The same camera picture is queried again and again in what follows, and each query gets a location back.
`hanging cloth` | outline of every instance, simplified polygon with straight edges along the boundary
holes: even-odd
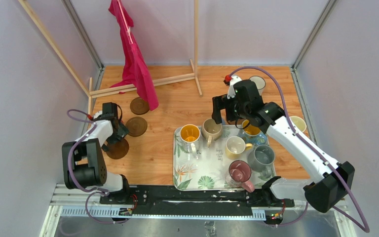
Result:
[[[152,111],[159,106],[159,102],[148,67],[139,46],[136,44],[133,33],[130,32],[130,27],[134,26],[133,19],[128,15],[120,0],[111,0],[108,10],[117,18],[120,25],[120,36],[125,56],[123,80],[111,87],[133,84],[137,88],[137,94],[148,102]]]

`wooden frame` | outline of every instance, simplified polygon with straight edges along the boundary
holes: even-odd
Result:
[[[76,82],[79,84],[80,88],[88,96],[88,113],[89,114],[92,114],[92,111],[91,111],[92,99],[102,97],[102,96],[118,94],[119,92],[127,92],[127,91],[132,91],[132,90],[137,89],[134,85],[130,84],[130,85],[123,85],[123,86],[118,86],[118,87],[113,87],[113,88],[108,88],[108,89],[92,91],[92,78],[90,78],[89,80],[89,89],[86,88],[85,84],[80,80],[77,72],[71,66],[71,64],[69,63],[69,61],[67,60],[67,58],[65,57],[61,49],[59,48],[59,46],[54,41],[50,32],[44,26],[40,18],[36,15],[36,13],[31,8],[27,0],[18,0],[18,1],[21,4],[21,6],[24,8],[26,13],[29,15],[31,20],[35,23],[37,28],[40,30],[40,32],[43,34],[43,36],[46,38],[47,42],[56,52],[57,56],[59,56],[60,60],[62,60],[63,64],[72,74]],[[156,80],[153,80],[154,86],[171,84],[171,83],[194,79],[197,85],[198,93],[200,97],[203,96],[200,82],[198,81],[198,0],[194,0],[194,61],[192,61],[191,59],[189,61],[191,63],[193,73],[183,74],[183,75],[173,76],[173,77],[168,77],[168,78],[162,78],[162,79],[156,79]]]

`pink mug handle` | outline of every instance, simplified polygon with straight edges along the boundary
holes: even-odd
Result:
[[[255,185],[250,180],[248,180],[242,183],[242,188],[251,193],[255,190]]]

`white tray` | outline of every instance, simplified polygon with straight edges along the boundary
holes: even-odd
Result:
[[[201,144],[198,150],[199,159],[193,158],[192,154],[184,152],[179,136],[182,127],[174,132],[174,185],[181,191],[199,190],[242,190],[242,188],[232,188],[225,182],[225,173],[234,160],[227,158],[225,154],[226,140],[230,136],[237,136],[239,129],[234,125],[223,125],[223,135],[217,141],[213,141],[207,148],[206,140],[201,136]],[[246,161],[247,155],[252,150],[244,151],[239,160]],[[275,167],[272,164],[270,178],[274,177]],[[260,188],[268,179],[260,178],[260,173],[252,170],[250,181],[256,188]]]

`magenta towel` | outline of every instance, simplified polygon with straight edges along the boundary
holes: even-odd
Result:
[[[124,13],[124,18],[121,14],[120,5]],[[111,0],[111,5],[108,10],[117,18],[117,22],[120,25],[120,36],[125,56],[123,80],[111,87],[133,84],[137,88],[137,94],[149,103],[149,108],[152,111],[159,106],[159,102],[152,77],[140,52],[140,48],[134,39],[134,35],[130,32],[130,39],[127,32],[127,25],[129,27],[134,26],[133,19],[128,15],[120,0]]]

